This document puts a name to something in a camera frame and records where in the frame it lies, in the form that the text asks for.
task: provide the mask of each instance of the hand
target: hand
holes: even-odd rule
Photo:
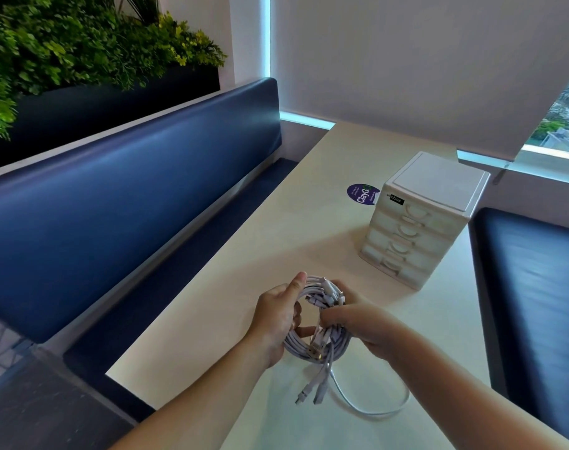
[[[247,340],[259,344],[267,356],[267,367],[273,367],[284,354],[284,339],[301,323],[301,304],[297,302],[305,287],[307,273],[301,272],[290,282],[260,295]]]
[[[322,310],[320,325],[341,324],[359,338],[378,358],[390,360],[395,341],[407,327],[392,314],[376,306],[340,280],[332,281],[345,295],[345,304]]]

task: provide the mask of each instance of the forearm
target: forearm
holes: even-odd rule
[[[261,344],[243,339],[112,450],[219,449],[267,368]]]
[[[558,450],[569,441],[515,406],[408,328],[390,360],[458,450]]]

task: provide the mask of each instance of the cable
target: cable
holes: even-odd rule
[[[320,309],[332,308],[335,306],[343,306],[345,304],[345,295],[333,283],[325,278],[310,276],[307,278],[305,288],[299,294],[299,299],[305,297],[305,300]],[[330,378],[334,382],[339,395],[347,405],[355,412],[367,417],[391,417],[400,412],[412,397],[409,388],[405,383],[406,394],[401,405],[387,412],[368,412],[355,406],[342,392],[341,386],[332,370],[332,364],[340,359],[347,350],[351,341],[351,333],[341,325],[335,325],[328,328],[320,326],[320,322],[316,325],[316,331],[311,337],[310,343],[307,344],[299,338],[294,331],[290,331],[284,340],[284,347],[295,357],[302,360],[316,363],[322,367],[318,373],[310,380],[297,396],[296,404],[303,403],[309,396],[316,385],[317,391],[314,396],[314,404],[321,404],[326,393],[328,392],[328,383]]]

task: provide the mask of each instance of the blue bench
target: blue bench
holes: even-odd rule
[[[569,439],[569,229],[490,208],[473,228],[507,396]]]
[[[266,78],[0,176],[0,319],[47,341],[281,144]],[[280,159],[64,355],[137,420],[153,409],[105,375],[296,165]]]

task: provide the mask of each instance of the black planter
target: black planter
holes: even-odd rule
[[[0,138],[0,167],[219,89],[217,68],[172,67],[145,88],[80,86],[23,97],[11,141]]]

